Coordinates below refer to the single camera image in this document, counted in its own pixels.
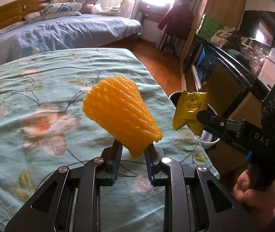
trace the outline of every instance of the maroon coat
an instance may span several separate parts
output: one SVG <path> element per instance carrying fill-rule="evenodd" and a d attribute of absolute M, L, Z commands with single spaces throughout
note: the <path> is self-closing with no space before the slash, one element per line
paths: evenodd
<path fill-rule="evenodd" d="M 163 29 L 167 24 L 165 33 L 170 36 L 177 36 L 181 39 L 187 39 L 191 31 L 191 25 L 194 20 L 189 6 L 185 3 L 176 5 L 170 9 L 158 24 L 159 29 Z"/>

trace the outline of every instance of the blue bedsheet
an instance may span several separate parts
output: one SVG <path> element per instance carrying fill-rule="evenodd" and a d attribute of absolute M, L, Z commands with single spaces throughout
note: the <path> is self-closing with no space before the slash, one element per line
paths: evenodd
<path fill-rule="evenodd" d="M 131 78 L 163 132 L 155 146 L 182 165 L 206 165 L 196 137 L 172 129 L 175 107 L 145 66 L 124 49 L 71 49 L 42 53 L 0 66 L 0 230 L 58 167 L 82 166 L 113 143 L 82 112 L 84 92 L 114 75 Z M 153 188 L 145 158 L 123 149 L 113 187 L 101 188 L 103 232 L 163 230 L 164 187 Z"/>
<path fill-rule="evenodd" d="M 74 48 L 100 47 L 134 33 L 137 20 L 101 15 L 35 19 L 0 35 L 0 65 L 33 54 Z"/>

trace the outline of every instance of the television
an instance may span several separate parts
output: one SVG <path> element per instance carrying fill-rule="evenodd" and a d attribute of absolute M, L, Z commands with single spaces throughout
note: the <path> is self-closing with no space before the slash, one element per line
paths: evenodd
<path fill-rule="evenodd" d="M 273 47 L 275 43 L 275 12 L 246 10 L 239 31 L 243 37 Z"/>

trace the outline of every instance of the curtain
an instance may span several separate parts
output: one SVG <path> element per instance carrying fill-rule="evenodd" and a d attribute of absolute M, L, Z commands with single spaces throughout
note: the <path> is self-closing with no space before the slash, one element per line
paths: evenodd
<path fill-rule="evenodd" d="M 179 3 L 180 3 L 179 0 L 175 0 L 173 6 L 178 5 Z M 195 13 L 197 12 L 199 4 L 200 4 L 200 0 L 191 0 L 190 9 L 194 16 L 195 16 Z M 171 41 L 175 47 L 175 54 L 177 55 L 177 57 L 179 57 L 183 47 L 185 46 L 186 40 L 179 39 L 175 36 L 173 37 L 173 39 L 171 39 L 172 37 L 165 34 L 164 30 L 165 29 L 162 30 L 162 34 L 160 35 L 159 41 L 157 42 L 157 45 L 156 45 L 156 48 L 163 50 L 165 52 L 172 53 L 170 48 L 168 48 L 168 47 L 163 48 L 163 46 L 166 43 Z"/>

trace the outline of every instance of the teal bedsheet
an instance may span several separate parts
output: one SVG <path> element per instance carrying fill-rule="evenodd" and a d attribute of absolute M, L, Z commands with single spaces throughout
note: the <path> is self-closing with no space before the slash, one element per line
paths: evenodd
<path fill-rule="evenodd" d="M 41 53 L 0 66 L 0 230 L 58 167 L 82 166 L 113 143 L 81 110 L 84 92 L 109 76 L 138 85 L 162 129 L 155 143 L 182 165 L 206 165 L 217 177 L 196 137 L 172 130 L 175 107 L 145 66 L 124 49 L 70 49 Z M 103 231 L 162 231 L 164 188 L 153 188 L 145 158 L 123 149 L 113 187 L 102 188 Z"/>

